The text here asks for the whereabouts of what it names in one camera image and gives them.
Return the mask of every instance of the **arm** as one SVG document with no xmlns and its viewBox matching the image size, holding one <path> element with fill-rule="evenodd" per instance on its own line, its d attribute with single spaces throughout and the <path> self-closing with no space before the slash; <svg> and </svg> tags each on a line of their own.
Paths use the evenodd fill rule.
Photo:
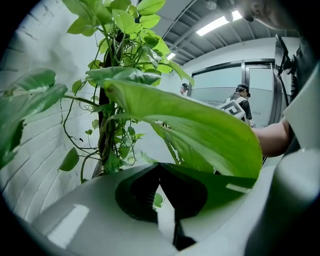
<svg viewBox="0 0 320 256">
<path fill-rule="evenodd" d="M 252 130 L 258 137 L 264 157 L 277 157 L 287 150 L 290 140 L 289 123 L 286 119 L 265 128 Z"/>
</svg>

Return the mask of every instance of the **gray wall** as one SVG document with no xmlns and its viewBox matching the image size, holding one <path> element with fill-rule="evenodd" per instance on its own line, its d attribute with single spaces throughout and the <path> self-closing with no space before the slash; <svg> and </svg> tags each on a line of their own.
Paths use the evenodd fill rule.
<svg viewBox="0 0 320 256">
<path fill-rule="evenodd" d="M 64 83 L 71 92 L 72 84 L 85 78 L 87 64 L 97 52 L 95 37 L 67 34 L 77 17 L 61 0 L 40 2 L 16 30 L 0 63 L 0 92 L 22 74 L 34 68 L 50 68 L 57 73 L 57 82 Z M 78 94 L 90 99 L 94 88 L 87 85 Z M 66 116 L 71 101 L 62 101 Z M 60 104 L 25 120 L 21 146 L 14 160 L 0 170 L 1 192 L 14 213 L 31 222 L 53 202 L 80 184 L 81 162 L 71 172 L 58 172 L 72 144 L 61 122 Z M 94 115 L 73 105 L 67 129 L 78 145 L 87 146 L 84 133 L 91 128 Z M 91 145 L 98 141 L 98 130 L 90 137 Z M 84 176 L 92 176 L 96 160 L 87 161 Z"/>
</svg>

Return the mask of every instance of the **white surface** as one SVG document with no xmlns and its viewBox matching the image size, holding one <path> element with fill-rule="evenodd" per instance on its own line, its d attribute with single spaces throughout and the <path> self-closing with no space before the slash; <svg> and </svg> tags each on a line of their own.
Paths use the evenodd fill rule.
<svg viewBox="0 0 320 256">
<path fill-rule="evenodd" d="M 24 73 L 39 67 L 54 70 L 57 83 L 65 84 L 69 90 L 75 81 L 84 79 L 97 47 L 94 36 L 67 34 L 76 18 L 61 0 L 44 0 L 31 10 L 14 33 L 1 60 L 0 91 Z M 87 85 L 78 95 L 90 99 L 93 92 L 94 88 Z M 63 117 L 68 113 L 70 102 L 69 99 L 62 101 Z M 84 140 L 84 143 L 76 141 L 79 146 L 88 145 L 84 131 L 92 127 L 93 119 L 93 115 L 73 105 L 66 128 L 72 136 Z M 60 122 L 59 102 L 27 118 L 18 154 L 0 171 L 1 192 L 8 206 L 28 222 L 80 184 L 81 161 L 71 172 L 58 172 L 73 146 Z M 98 141 L 98 135 L 97 130 L 93 132 L 91 145 Z M 94 159 L 86 162 L 85 178 L 92 176 L 95 165 Z"/>
<path fill-rule="evenodd" d="M 303 89 L 284 111 L 284 116 L 302 149 L 320 149 L 319 84 L 320 63 L 318 62 Z"/>
<path fill-rule="evenodd" d="M 218 69 L 194 76 L 194 82 L 196 84 L 195 89 L 233 87 L 235 90 L 237 85 L 241 84 L 241 81 L 242 70 L 240 66 Z"/>
</svg>

